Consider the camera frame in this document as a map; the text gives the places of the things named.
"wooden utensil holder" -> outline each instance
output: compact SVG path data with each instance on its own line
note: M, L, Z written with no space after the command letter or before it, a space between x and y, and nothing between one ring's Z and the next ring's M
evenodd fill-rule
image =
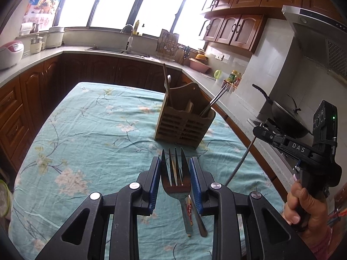
M204 117L199 113L208 105L196 83L171 88L161 106L155 140L163 140L197 148L209 129L216 112L210 109Z

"pan handle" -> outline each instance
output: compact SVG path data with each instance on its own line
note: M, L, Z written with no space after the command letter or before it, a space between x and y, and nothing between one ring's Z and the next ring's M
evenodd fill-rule
M296 105L296 102L294 101L293 97L291 97L290 95L287 94L287 96L289 96L293 102L294 102L294 105L295 105L295 109L294 109L294 112L297 113L298 111L301 111L301 108L298 108L298 106Z
M257 90L259 90L259 91L263 94L263 96L265 97L266 101L267 101L270 105L273 104L273 100L270 99L270 98L268 97L268 95L266 94L266 92L265 92L262 88L260 88L259 86L255 85L255 84L252 84L252 86L253 86L254 88L256 88Z

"countertop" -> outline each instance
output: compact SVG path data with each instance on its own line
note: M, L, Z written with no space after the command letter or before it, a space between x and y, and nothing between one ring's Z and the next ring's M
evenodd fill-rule
M107 56L115 55L119 58L133 59L147 63L161 64L164 62L163 60L159 60L153 57L137 57L120 53L89 51L86 50L88 48L90 47L62 46L60 48L45 49L40 53L34 55L24 56L17 65L0 71L0 87L5 85L7 82L24 72L25 70L29 69L30 67L33 67L36 64L43 62L44 60L60 55L62 53L100 54ZM187 66L183 66L175 62L165 61L165 63L167 67L182 71L192 81L196 82L199 87L211 98L213 98L221 89L221 87L215 83L214 79L201 74L200 72L197 72ZM248 119L254 120L255 116L249 111L250 108L247 107L246 104L241 99L239 99L237 95L235 95L235 93L225 93L217 102L217 104L231 118L231 120L235 122L235 124L241 129L241 131L250 140L252 140L253 126L248 122ZM294 183L293 176L278 151L273 149L267 143L260 141L259 139L255 140L254 146L261 153L266 162L270 165L285 189L289 191L291 185Z

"fork tine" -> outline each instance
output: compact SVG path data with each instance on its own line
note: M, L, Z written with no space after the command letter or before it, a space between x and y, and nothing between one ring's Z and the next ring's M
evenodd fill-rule
M174 166L172 165L172 158L171 158L170 149L169 149L169 161L170 161L171 186L176 186Z
M178 164L178 157L177 157L177 148L175 148L175 163L176 163L176 177L177 177L177 185L182 185L182 172Z
M190 184L190 172L189 172L188 163L187 163L187 159L184 154L183 148L181 148L181 161L182 161L183 185L188 186Z
M161 170L161 183L163 185L163 188L165 189L167 187L170 187L168 167L166 165L164 150L161 153L160 170Z

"human hand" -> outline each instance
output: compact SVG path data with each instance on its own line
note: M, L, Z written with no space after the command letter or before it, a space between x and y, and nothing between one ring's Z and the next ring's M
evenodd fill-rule
M323 193L320 200L315 199L302 187L300 180L296 181L287 195L287 202L282 213L282 217L289 225L300 222L300 216L295 211L299 203L307 213L311 214L308 227L299 235L308 247L313 247L324 239L328 230L327 203Z

